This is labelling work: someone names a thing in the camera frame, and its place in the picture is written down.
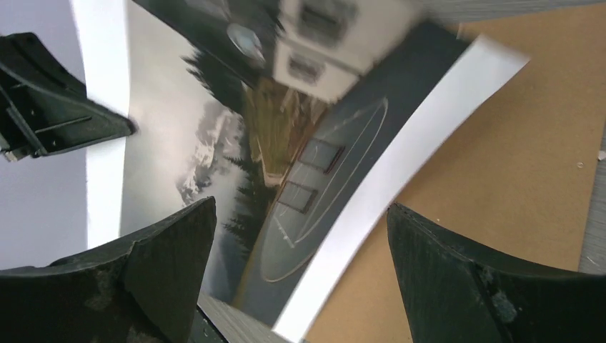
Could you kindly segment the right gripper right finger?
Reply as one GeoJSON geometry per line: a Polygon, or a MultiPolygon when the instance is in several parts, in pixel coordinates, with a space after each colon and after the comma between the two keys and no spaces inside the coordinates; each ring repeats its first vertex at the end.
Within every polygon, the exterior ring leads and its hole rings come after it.
{"type": "Polygon", "coordinates": [[[414,342],[603,342],[605,276],[537,264],[410,208],[387,236],[414,342]]]}

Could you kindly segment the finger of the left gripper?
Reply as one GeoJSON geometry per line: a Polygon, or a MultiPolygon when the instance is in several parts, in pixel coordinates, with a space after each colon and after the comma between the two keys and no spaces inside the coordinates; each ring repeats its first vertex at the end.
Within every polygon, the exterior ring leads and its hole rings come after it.
{"type": "Polygon", "coordinates": [[[86,95],[32,32],[1,37],[1,155],[53,156],[130,136],[136,125],[86,95]]]}

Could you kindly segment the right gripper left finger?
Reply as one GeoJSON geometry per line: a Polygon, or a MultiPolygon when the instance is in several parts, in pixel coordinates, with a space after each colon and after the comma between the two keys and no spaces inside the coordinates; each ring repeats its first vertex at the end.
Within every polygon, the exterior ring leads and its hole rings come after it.
{"type": "Polygon", "coordinates": [[[213,197],[45,267],[1,271],[3,342],[186,342],[217,225],[213,197]]]}

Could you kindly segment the brown backing board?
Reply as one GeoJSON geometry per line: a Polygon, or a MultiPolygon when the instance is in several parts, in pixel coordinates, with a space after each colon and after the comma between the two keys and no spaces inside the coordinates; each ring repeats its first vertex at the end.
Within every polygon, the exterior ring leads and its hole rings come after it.
{"type": "Polygon", "coordinates": [[[530,56],[397,197],[519,258],[579,266],[605,126],[605,5],[460,24],[530,56]]]}

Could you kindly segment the landscape photo print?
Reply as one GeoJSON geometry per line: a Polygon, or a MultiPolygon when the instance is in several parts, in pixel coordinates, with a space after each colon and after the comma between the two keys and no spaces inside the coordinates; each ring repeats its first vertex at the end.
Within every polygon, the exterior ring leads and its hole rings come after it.
{"type": "Polygon", "coordinates": [[[87,96],[132,121],[86,149],[86,246],[200,199],[200,294],[301,342],[387,207],[529,61],[417,1],[72,1],[87,96]]]}

